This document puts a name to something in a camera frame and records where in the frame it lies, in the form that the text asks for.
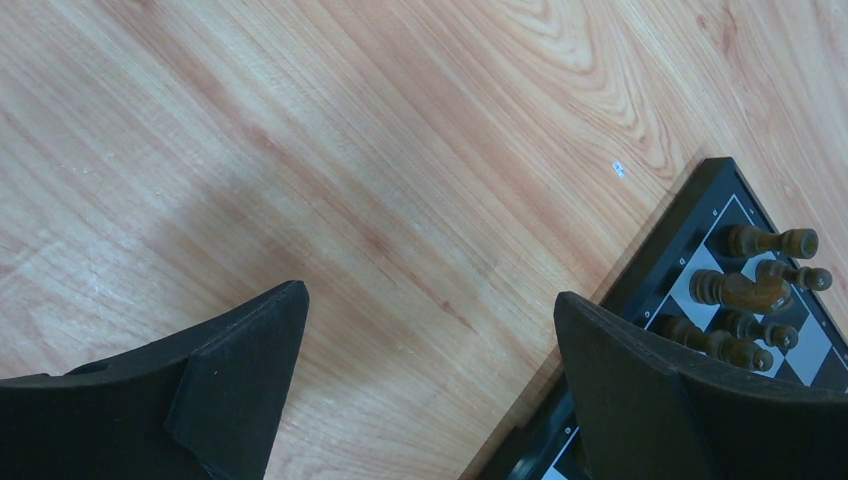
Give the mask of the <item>dark chess knight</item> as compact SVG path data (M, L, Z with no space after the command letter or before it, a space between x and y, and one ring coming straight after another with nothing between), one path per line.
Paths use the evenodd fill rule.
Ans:
M751 280L741 272L700 269L690 280L689 292L700 304L762 315L781 313L794 303L790 284L775 275Z

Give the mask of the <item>dark chess bishop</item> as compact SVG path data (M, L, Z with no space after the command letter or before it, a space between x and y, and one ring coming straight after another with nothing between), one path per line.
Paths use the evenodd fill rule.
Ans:
M749 340L735 338L725 330L706 333L682 316L660 318L659 334L708 357L748 371L766 372L774 365L773 355Z

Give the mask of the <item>black white chess board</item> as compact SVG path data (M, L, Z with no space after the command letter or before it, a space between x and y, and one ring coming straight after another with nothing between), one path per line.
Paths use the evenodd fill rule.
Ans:
M814 287L792 286L792 302L782 313L736 313L697 303L690 283L698 270L739 272L756 280L766 269L798 271L780 249L733 256L728 237L753 225L778 233L733 158L703 160L669 209L601 301L602 308L654 333L668 318L687 318L700 330L725 330L766 345L774 359L766 376L806 387L847 390L847 342L818 294L831 277L807 269ZM523 427L513 429L479 476L482 479L586 479L587 463L564 378L554 384Z

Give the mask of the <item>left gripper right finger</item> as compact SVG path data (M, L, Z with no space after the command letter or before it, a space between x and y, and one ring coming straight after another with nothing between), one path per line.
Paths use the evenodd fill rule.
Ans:
M595 479L843 479L847 397L751 373L574 292L554 313Z

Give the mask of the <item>dark chess pawn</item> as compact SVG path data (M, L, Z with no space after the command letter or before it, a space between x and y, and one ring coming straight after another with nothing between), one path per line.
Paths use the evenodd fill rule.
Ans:
M732 312L721 324L722 328L741 340L761 340L766 346L785 350L795 348L799 342L799 333L791 325L763 324L748 312Z
M831 272L824 268L792 267L779 260L763 260L756 268L757 277L772 275L782 278L799 290L825 291L833 284Z
M737 258L775 252L795 259L811 259L818 252L819 236L810 228L773 233L755 225L737 225L728 234L727 248Z

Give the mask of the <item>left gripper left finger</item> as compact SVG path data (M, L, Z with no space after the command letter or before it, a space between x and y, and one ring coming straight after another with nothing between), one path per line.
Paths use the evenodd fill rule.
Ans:
M5 479L261 479L310 297L288 281L142 347L1 383Z

